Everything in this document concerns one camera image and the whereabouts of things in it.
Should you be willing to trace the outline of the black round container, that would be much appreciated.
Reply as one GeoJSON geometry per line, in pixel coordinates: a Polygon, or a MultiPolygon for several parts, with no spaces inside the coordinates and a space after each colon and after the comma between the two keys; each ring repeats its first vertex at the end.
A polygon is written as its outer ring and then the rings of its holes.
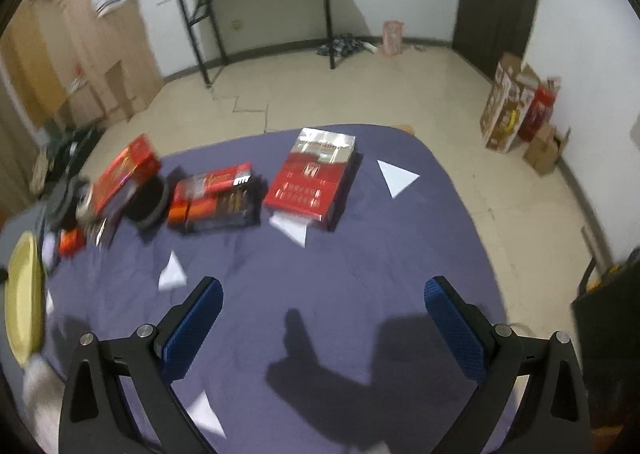
{"type": "Polygon", "coordinates": [[[159,175],[145,182],[124,209],[124,217],[145,231],[158,223],[169,203],[169,186],[159,175]]]}

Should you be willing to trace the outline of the dark red cigarette carton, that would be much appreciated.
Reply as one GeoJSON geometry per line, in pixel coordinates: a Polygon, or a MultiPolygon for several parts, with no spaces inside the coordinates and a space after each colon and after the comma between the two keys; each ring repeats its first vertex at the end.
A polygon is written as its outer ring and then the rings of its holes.
{"type": "Polygon", "coordinates": [[[183,234],[242,229],[259,223],[261,204],[262,179],[245,162],[179,181],[166,222],[183,234]]]}

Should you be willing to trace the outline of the red box with gold print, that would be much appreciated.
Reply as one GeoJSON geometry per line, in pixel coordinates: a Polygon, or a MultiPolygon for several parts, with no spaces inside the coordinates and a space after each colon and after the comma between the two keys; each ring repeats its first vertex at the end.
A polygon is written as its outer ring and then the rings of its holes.
{"type": "Polygon", "coordinates": [[[137,191],[160,171],[160,158],[145,134],[131,141],[93,182],[91,209],[98,218],[121,213],[137,191]]]}

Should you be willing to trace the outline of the large red cigarette carton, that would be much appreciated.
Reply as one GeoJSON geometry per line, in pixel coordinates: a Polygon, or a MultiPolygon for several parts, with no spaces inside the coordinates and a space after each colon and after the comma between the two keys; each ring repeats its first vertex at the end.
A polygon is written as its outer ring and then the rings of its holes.
{"type": "Polygon", "coordinates": [[[264,205],[329,229],[344,199],[356,154],[353,135],[302,128],[270,183],[264,205]]]}

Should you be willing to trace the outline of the white paper triangle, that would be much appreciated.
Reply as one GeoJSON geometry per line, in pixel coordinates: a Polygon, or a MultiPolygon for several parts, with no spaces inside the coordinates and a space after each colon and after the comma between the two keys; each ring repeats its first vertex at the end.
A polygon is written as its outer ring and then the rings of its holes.
{"type": "Polygon", "coordinates": [[[300,247],[306,246],[307,229],[310,224],[308,219],[285,212],[275,212],[270,217],[269,224],[300,247]]]}
{"type": "Polygon", "coordinates": [[[211,434],[216,434],[217,437],[226,438],[224,427],[210,406],[207,394],[203,391],[194,402],[188,407],[186,412],[189,414],[192,422],[198,428],[206,430],[211,434]]]}
{"type": "Polygon", "coordinates": [[[390,192],[390,197],[393,199],[420,177],[419,174],[399,168],[382,160],[378,160],[378,167],[381,170],[387,189],[390,192]]]}
{"type": "Polygon", "coordinates": [[[157,289],[159,291],[169,291],[184,287],[188,284],[188,278],[182,268],[182,265],[175,254],[171,252],[166,266],[160,272],[158,278],[157,289]]]}

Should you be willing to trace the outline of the yellow round tray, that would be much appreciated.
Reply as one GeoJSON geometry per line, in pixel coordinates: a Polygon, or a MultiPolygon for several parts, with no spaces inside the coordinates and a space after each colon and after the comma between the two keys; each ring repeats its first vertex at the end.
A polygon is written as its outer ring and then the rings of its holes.
{"type": "Polygon", "coordinates": [[[41,350],[45,305],[37,240],[33,233],[24,232],[12,251],[4,292],[6,336],[21,367],[41,350]]]}

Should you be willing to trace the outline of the purple table cloth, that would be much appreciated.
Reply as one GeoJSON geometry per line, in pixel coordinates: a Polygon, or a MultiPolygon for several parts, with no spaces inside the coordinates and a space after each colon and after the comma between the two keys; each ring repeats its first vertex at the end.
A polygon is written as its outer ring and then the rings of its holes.
{"type": "Polygon", "coordinates": [[[203,430],[216,451],[430,452],[474,384],[425,310],[425,283],[446,277],[492,322],[506,312],[474,223],[431,151],[392,128],[348,133],[360,158],[333,231],[313,227],[302,248],[268,222],[148,236],[122,223],[110,247],[81,250],[49,278],[46,360],[65,375],[84,333],[127,337],[211,276],[224,306],[174,389],[186,409],[206,392],[227,436],[203,430]],[[393,199],[378,160],[420,177],[393,199]],[[159,291],[171,252],[188,284],[159,291]]]}

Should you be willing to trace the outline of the black tray on floor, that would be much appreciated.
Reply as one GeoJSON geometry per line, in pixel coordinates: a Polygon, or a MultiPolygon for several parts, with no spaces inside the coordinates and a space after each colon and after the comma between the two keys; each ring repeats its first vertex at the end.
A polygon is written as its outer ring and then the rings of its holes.
{"type": "Polygon", "coordinates": [[[40,148],[29,189],[36,197],[47,195],[60,180],[76,177],[102,139],[105,130],[96,123],[65,130],[40,148]]]}

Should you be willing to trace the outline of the small brown cardboard box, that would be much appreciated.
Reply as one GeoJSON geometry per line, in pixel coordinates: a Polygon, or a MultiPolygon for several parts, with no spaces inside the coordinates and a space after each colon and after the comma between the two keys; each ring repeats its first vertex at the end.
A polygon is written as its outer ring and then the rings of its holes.
{"type": "Polygon", "coordinates": [[[523,159],[541,177],[551,173],[570,139],[570,129],[561,133],[555,125],[545,123],[529,143],[523,159]]]}

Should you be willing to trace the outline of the stacked brown cardboard boxes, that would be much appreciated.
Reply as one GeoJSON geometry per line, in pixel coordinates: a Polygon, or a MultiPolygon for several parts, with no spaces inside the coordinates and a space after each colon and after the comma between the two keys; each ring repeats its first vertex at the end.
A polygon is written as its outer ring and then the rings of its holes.
{"type": "Polygon", "coordinates": [[[164,85],[138,0],[101,18],[91,0],[23,0],[2,34],[1,62],[35,129],[114,125],[164,85]]]}

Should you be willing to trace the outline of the pink bag on floor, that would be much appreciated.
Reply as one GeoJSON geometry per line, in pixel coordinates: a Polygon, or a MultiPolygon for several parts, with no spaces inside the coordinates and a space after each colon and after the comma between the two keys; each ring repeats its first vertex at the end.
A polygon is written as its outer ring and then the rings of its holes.
{"type": "Polygon", "coordinates": [[[388,20],[383,24],[382,41],[378,49],[384,56],[393,57],[402,52],[405,24],[399,20],[388,20]]]}

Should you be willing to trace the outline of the dark cloth pile on floor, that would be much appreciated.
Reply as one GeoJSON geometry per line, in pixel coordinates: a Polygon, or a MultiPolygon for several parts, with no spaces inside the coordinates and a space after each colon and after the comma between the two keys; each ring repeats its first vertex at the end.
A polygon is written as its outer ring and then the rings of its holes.
{"type": "Polygon", "coordinates": [[[320,56],[331,56],[335,58],[345,58],[364,50],[370,50],[369,43],[361,41],[350,33],[341,34],[336,36],[331,44],[322,44],[318,47],[317,54],[320,56]]]}

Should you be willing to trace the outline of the black folding table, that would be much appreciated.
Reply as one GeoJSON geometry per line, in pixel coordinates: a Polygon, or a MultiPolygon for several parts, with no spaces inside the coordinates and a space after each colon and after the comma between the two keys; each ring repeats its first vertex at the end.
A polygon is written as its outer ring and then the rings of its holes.
{"type": "Polygon", "coordinates": [[[209,88],[209,70],[243,60],[330,44],[358,30],[354,0],[160,0],[167,10],[155,55],[167,81],[191,72],[209,88]]]}

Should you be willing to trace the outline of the red bag by wall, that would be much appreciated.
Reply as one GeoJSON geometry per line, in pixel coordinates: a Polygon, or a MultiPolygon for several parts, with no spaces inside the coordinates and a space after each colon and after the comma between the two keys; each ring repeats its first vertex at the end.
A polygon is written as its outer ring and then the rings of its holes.
{"type": "Polygon", "coordinates": [[[522,141],[530,143],[539,129],[550,120],[561,86],[562,78],[560,76],[549,76],[538,85],[533,102],[518,130],[518,137],[522,141]]]}

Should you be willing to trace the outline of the printed cardboard box by wall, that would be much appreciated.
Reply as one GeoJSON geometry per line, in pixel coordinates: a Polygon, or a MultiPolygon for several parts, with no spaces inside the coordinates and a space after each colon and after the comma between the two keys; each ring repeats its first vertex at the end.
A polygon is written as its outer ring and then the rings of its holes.
{"type": "Polygon", "coordinates": [[[539,76],[521,58],[511,53],[502,55],[480,117],[480,132],[487,149],[501,154],[510,151],[539,84],[539,76]]]}

